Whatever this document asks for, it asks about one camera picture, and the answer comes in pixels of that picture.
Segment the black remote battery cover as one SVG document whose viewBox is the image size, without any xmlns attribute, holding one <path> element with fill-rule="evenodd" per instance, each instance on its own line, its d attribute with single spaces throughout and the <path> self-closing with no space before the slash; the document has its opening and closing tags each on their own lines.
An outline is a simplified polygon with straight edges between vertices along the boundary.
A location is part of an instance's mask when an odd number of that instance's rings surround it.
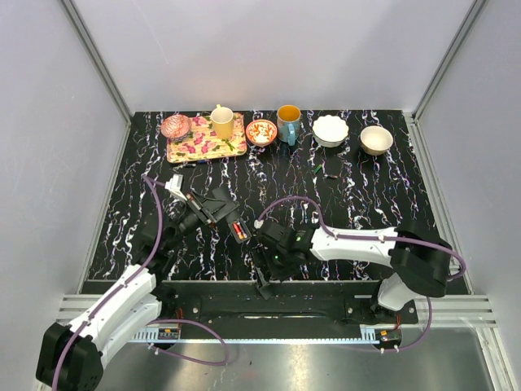
<svg viewBox="0 0 521 391">
<path fill-rule="evenodd" d="M 258 268 L 256 268 L 256 289 L 265 300 L 274 296 L 274 288 L 271 282 L 265 277 L 262 270 Z"/>
</svg>

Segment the red orange battery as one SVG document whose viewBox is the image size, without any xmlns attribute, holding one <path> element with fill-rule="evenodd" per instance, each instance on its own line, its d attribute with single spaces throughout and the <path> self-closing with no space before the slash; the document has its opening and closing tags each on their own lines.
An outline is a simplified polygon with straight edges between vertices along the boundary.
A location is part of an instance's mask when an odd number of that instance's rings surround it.
<svg viewBox="0 0 521 391">
<path fill-rule="evenodd" d="M 234 227 L 234 230 L 235 230 L 235 232 L 236 232 L 238 238 L 239 238 L 240 240 L 242 240 L 242 239 L 243 239 L 243 233 L 242 233 L 242 231 L 241 231 L 241 228 L 240 228 L 239 224 L 238 224 L 237 222 L 234 222 L 234 223 L 233 223 L 233 227 Z"/>
</svg>

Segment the black remote control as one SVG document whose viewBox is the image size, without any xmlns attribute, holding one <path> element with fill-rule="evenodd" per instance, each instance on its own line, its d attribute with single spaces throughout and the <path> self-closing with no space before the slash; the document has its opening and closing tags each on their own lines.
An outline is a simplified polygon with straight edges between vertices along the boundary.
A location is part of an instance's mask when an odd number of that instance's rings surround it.
<svg viewBox="0 0 521 391">
<path fill-rule="evenodd" d="M 228 223 L 232 236 L 238 244 L 248 242 L 252 234 L 248 230 L 245 221 L 242 218 L 235 219 Z"/>
</svg>

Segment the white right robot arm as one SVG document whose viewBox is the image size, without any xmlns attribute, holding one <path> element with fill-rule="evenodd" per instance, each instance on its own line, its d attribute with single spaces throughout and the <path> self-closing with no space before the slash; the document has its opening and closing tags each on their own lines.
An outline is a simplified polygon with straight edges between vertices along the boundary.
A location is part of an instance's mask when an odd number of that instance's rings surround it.
<svg viewBox="0 0 521 391">
<path fill-rule="evenodd" d="M 436 235 L 425 241 L 412 226 L 357 231 L 314 224 L 295 230 L 264 220 L 254 227 L 274 279 L 288 279 L 310 261 L 363 261 L 391 269 L 370 303 L 371 315 L 381 323 L 418 296 L 446 294 L 452 248 Z"/>
</svg>

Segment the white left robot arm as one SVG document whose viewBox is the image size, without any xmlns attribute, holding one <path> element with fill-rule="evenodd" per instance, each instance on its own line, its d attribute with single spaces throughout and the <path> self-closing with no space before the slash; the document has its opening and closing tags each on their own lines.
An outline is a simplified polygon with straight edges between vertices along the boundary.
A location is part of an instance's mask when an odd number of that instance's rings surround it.
<svg viewBox="0 0 521 391">
<path fill-rule="evenodd" d="M 174 263 L 169 252 L 201 226 L 225 221 L 231 228 L 240 215 L 238 202 L 224 187 L 209 197 L 180 191 L 173 195 L 182 202 L 180 217 L 169 220 L 161 209 L 149 215 L 135 263 L 81 315 L 47 328 L 37 380 L 53 390 L 94 390 L 109 362 L 137 332 L 180 319 L 176 291 L 163 283 Z"/>
</svg>

